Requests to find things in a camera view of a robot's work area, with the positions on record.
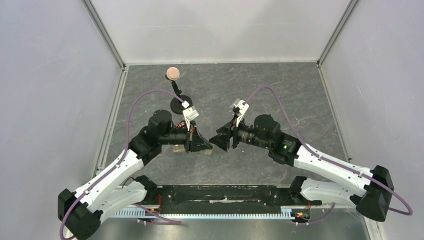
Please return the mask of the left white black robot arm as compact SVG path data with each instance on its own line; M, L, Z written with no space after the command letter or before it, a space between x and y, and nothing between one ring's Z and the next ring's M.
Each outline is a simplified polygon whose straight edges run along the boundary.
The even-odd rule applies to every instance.
M128 205L141 201L152 204L157 191L145 181L136 180L120 190L116 187L158 156L163 145L179 145L186 153L211 150L212 144L197 130L198 111L188 107L182 114L184 120L177 125L169 111L155 111L148 124L105 169L74 191L64 189L58 195L60 234L67 229L72 233L71 240L87 240L107 218Z

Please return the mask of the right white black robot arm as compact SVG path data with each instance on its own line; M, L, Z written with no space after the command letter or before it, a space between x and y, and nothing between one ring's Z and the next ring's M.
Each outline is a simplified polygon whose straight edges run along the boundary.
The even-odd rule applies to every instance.
M271 115L262 114L247 127L243 120L233 120L219 128L210 142L224 151L239 143L268 150L275 162L318 174L330 182L297 176L289 189L289 199L295 204L321 201L354 207L363 216L384 222L394 189L387 168L373 169L354 166L325 154L309 144L281 131L281 125Z

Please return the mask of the beige remote control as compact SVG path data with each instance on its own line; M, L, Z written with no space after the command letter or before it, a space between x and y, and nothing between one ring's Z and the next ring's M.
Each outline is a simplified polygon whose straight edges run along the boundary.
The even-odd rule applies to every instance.
M186 150L183 145L173 145L172 151L174 153L186 153ZM203 152L205 155L211 155L213 152L213 149L201 150L201 152Z

